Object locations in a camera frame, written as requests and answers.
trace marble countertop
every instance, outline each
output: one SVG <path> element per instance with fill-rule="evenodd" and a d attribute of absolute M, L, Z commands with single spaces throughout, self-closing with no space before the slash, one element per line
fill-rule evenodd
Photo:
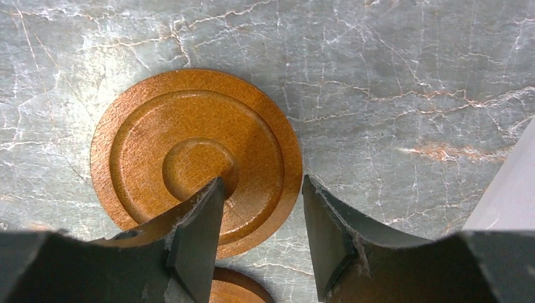
<path fill-rule="evenodd" d="M 0 229 L 118 232 L 91 184 L 97 122 L 134 83 L 195 67 L 273 98 L 336 196 L 440 237 L 535 115 L 534 51 L 528 0 L 1 1 Z M 317 302 L 301 200 L 221 263 L 277 302 Z"/>

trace coaster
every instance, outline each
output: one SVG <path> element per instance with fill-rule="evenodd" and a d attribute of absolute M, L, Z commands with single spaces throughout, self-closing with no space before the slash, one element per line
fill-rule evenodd
<path fill-rule="evenodd" d="M 91 177 L 124 230 L 217 176 L 226 194 L 218 259 L 266 240 L 299 194 L 295 133 L 277 105 L 244 80 L 203 69 L 158 74 L 121 94 L 98 123 Z"/>
<path fill-rule="evenodd" d="M 267 290 L 237 271 L 215 268 L 210 303 L 273 303 Z"/>

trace rust-colored vein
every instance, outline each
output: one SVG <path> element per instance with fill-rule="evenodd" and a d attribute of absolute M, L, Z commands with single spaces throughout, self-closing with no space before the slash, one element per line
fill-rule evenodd
<path fill-rule="evenodd" d="M 503 162 L 509 155 L 513 145 L 493 151 L 477 150 L 472 146 L 450 146 L 447 143 L 431 142 L 414 148 L 398 148 L 404 153 L 414 153 L 436 161 L 456 161 L 459 158 L 467 158 L 471 161 Z"/>

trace wooden disc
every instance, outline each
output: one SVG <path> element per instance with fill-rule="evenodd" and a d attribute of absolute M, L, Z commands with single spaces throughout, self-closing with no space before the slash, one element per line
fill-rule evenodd
<path fill-rule="evenodd" d="M 297 138 L 253 85 L 203 69 L 158 74 L 107 109 L 91 144 L 91 177 L 111 219 L 131 229 L 216 176 L 226 201 L 218 258 L 247 251 L 290 214 L 302 180 Z"/>
<path fill-rule="evenodd" d="M 273 298 L 255 280 L 237 271 L 215 268 L 210 303 L 272 303 Z"/>

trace brown coaster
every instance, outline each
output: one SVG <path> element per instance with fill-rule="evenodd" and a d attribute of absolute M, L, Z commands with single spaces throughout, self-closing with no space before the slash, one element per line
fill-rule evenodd
<path fill-rule="evenodd" d="M 225 182 L 218 258 L 247 251 L 290 214 L 302 180 L 297 138 L 265 94 L 202 69 L 158 74 L 106 110 L 91 144 L 91 177 L 111 219 L 131 229 Z"/>
<path fill-rule="evenodd" d="M 272 303 L 273 298 L 255 280 L 237 271 L 215 268 L 210 303 Z"/>

